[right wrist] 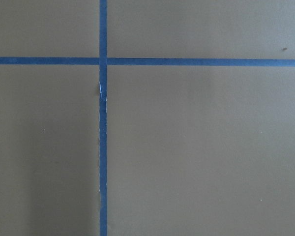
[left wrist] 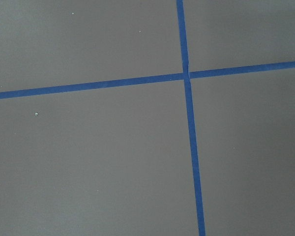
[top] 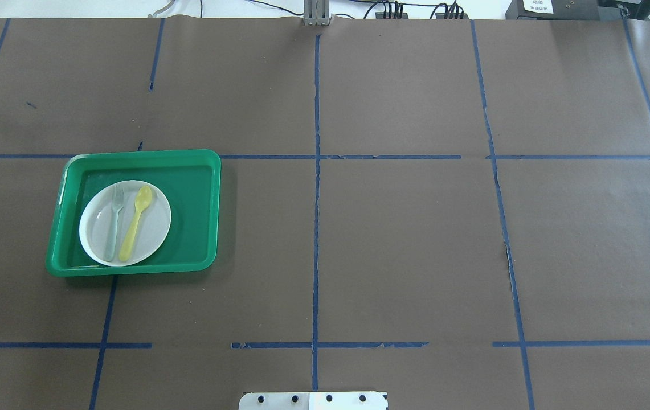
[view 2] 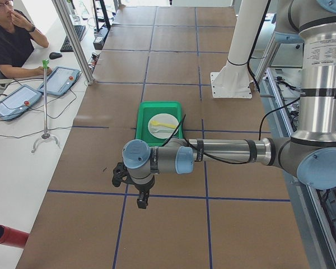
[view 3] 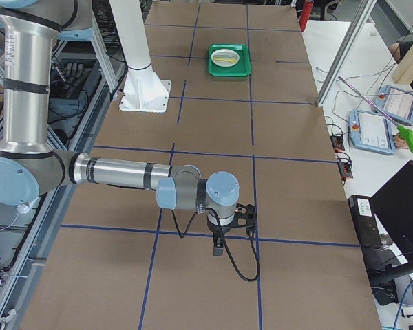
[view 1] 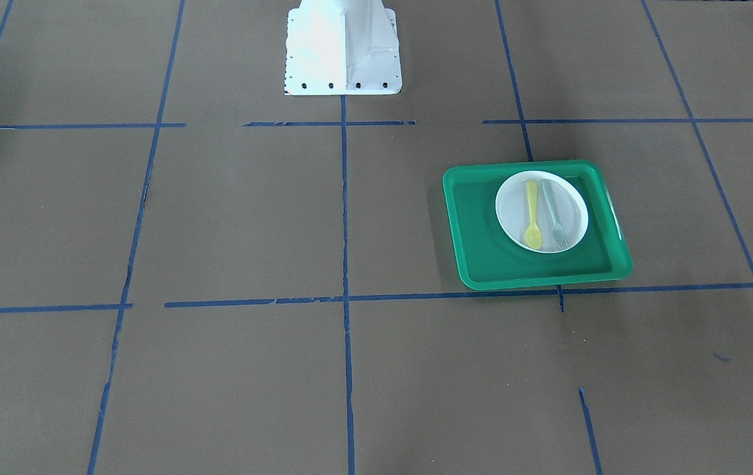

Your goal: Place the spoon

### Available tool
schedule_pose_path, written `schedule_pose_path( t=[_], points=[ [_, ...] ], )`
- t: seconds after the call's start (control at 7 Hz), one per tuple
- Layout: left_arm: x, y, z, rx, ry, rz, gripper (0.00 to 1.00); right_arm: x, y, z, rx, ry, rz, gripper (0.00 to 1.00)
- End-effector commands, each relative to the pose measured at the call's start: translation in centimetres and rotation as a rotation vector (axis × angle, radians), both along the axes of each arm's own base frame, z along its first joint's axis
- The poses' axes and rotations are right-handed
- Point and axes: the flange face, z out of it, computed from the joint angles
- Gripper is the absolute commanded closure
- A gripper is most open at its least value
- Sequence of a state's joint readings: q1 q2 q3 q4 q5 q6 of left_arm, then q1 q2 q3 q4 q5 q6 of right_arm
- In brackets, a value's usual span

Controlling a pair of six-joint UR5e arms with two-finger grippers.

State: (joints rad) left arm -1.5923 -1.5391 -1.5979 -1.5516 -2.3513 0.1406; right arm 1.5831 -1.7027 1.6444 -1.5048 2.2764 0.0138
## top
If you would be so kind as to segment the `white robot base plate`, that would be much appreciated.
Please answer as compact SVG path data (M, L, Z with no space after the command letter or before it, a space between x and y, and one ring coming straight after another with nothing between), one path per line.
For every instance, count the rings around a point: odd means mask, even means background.
M249 392L239 409L388 409L386 392Z

